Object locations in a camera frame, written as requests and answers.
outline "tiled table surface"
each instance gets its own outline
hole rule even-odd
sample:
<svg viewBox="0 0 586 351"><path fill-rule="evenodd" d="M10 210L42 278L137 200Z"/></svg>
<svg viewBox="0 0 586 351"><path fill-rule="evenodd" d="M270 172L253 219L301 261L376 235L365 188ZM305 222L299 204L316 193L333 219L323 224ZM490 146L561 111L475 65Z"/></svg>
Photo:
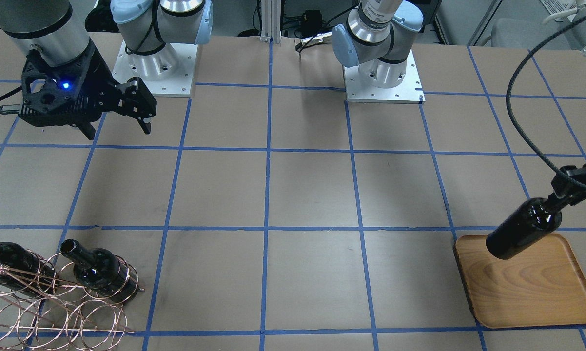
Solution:
<svg viewBox="0 0 586 351"><path fill-rule="evenodd" d="M113 66L121 38L92 36ZM77 238L135 265L120 350L586 350L586 326L480 327L452 253L551 193L504 108L527 52L414 53L424 105L346 103L329 46L215 37L150 136L113 113L93 142L0 116L0 240L50 256ZM0 32L0 94L23 62ZM514 91L536 144L583 164L586 58L539 53ZM586 201L560 233L586 274Z"/></svg>

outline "wine bottle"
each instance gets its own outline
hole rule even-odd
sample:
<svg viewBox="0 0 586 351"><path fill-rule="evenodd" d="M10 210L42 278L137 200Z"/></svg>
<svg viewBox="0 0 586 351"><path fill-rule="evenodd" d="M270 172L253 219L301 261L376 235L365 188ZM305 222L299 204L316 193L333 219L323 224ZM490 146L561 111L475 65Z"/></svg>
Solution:
<svg viewBox="0 0 586 351"><path fill-rule="evenodd" d="M14 242L0 242L0 264L20 271L30 272L31 274L12 274L22 277L22 282L28 283L28 285L31 285L36 290L43 291L44 293L52 293L52 278L55 277L55 270L50 265L43 265L40 268L41 262L39 258L34 253L26 251L22 246ZM39 280L31 281L35 279L37 273L41 275ZM41 297L30 286L18 282L18 280L9 275L0 275L0 285L8 287L12 291L21 292L28 297Z"/></svg>
<svg viewBox="0 0 586 351"><path fill-rule="evenodd" d="M86 249L76 240L61 244L61 255L74 262L74 278L84 287L113 303L127 302L137 293L137 282L128 267L106 249Z"/></svg>

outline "brown tray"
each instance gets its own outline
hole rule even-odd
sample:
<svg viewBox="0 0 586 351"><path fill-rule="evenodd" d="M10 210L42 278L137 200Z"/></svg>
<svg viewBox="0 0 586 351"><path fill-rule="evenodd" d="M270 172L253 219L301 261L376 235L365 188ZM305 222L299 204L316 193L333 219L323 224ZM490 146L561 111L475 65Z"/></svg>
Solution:
<svg viewBox="0 0 586 351"><path fill-rule="evenodd" d="M471 311L488 328L586 324L586 278L568 242L549 234L510 260L486 249L486 235L455 243Z"/></svg>

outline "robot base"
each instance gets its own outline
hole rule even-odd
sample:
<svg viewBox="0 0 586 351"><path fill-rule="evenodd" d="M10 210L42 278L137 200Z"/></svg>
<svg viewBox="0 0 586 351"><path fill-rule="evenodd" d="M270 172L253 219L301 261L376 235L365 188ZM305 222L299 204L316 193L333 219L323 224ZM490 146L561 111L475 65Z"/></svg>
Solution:
<svg viewBox="0 0 586 351"><path fill-rule="evenodd" d="M347 101L349 102L385 102L392 104L422 104L425 102L421 79L414 62L412 51L408 54L408 71L404 81L394 88L374 87L365 84L360 77L358 66L344 67Z"/></svg>
<svg viewBox="0 0 586 351"><path fill-rule="evenodd" d="M178 61L181 66L174 71L173 76L164 80L147 80L141 77L146 83L148 89L154 96L175 96L187 98L191 96L193 79L195 77L195 62L197 60L197 45L193 44L168 44L174 47L177 53ZM131 69L128 54L124 51L126 44L122 42L119 48L119 54L113 66L113 78L118 82L126 82L138 74Z"/></svg>

